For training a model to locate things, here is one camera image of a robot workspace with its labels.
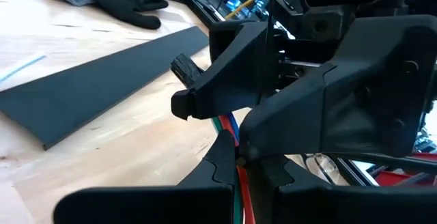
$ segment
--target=light blue strip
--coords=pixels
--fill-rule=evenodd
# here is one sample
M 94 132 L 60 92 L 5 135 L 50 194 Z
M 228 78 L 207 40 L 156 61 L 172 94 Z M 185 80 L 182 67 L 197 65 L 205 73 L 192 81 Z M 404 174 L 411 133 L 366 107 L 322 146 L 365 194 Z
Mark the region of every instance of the light blue strip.
M 11 73 L 9 73 L 9 74 L 5 75 L 4 77 L 2 77 L 2 78 L 0 79 L 0 83 L 2 83 L 2 82 L 4 82 L 4 81 L 8 80 L 8 79 L 9 79 L 11 76 L 13 76 L 14 74 L 16 74 L 16 73 L 18 73 L 19 71 L 21 71 L 21 70 L 23 70 L 23 69 L 25 69 L 25 68 L 31 66 L 32 64 L 36 63 L 37 61 L 40 61 L 41 59 L 44 59 L 45 57 L 46 57 L 46 55 L 43 55 L 43 56 L 41 56 L 41 57 L 38 57 L 37 59 L 34 59 L 34 60 L 30 61 L 29 63 L 27 63 L 27 64 L 25 64 L 25 65 L 23 65 L 23 66 L 21 66 L 21 67 L 18 67 L 17 69 L 13 70 Z

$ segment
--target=black foam sheet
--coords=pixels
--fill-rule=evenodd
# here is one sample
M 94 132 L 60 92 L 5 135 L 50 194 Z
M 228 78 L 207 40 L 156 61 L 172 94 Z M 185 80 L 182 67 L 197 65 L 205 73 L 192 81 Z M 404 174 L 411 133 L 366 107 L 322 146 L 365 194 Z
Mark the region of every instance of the black foam sheet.
M 191 27 L 0 92 L 0 111 L 48 149 L 207 45 Z

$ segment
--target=wooden table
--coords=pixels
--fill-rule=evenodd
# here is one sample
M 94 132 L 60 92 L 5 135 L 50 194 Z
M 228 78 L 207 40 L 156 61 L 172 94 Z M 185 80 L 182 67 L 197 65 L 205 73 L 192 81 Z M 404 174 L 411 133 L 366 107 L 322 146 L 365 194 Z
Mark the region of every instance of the wooden table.
M 16 64 L 46 55 L 0 83 L 0 91 L 193 25 L 208 31 L 180 3 L 170 1 L 152 14 L 163 24 L 157 31 L 120 22 L 94 6 L 0 0 L 0 77 Z M 193 59 L 206 68 L 208 49 Z M 169 98 L 182 88 L 168 72 L 48 151 L 0 113 L 0 223 L 51 223 L 63 196 L 91 186 L 177 184 L 216 136 L 209 120 L 172 116 Z M 237 120 L 246 113 L 236 112 Z

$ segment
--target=green wire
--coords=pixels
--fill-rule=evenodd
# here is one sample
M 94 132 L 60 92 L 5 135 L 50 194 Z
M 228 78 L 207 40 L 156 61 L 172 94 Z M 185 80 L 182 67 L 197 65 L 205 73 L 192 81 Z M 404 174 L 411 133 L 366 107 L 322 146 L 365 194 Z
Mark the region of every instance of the green wire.
M 221 125 L 220 119 L 218 117 L 212 118 L 212 123 L 216 132 L 222 131 L 223 126 Z M 241 224 L 243 222 L 242 218 L 242 205 L 241 205 L 241 194 L 240 194 L 240 181 L 238 179 L 237 171 L 235 172 L 235 189 L 234 189 L 234 224 Z

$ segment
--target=wooden workbench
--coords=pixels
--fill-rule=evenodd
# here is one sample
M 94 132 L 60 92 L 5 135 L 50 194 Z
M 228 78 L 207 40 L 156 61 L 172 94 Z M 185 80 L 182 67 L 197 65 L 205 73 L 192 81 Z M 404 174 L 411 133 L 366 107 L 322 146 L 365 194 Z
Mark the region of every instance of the wooden workbench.
M 157 31 L 120 22 L 94 6 L 0 0 L 0 77 L 46 55 L 0 83 L 0 91 L 193 25 L 207 33 L 180 3 L 170 1 L 152 14 L 162 21 Z M 206 68 L 208 49 L 193 59 Z M 182 88 L 168 72 L 48 151 L 0 113 L 0 223 L 51 223 L 63 196 L 90 186 L 177 184 L 216 136 L 209 120 L 172 116 L 169 98 Z M 237 120 L 246 112 L 237 112 Z

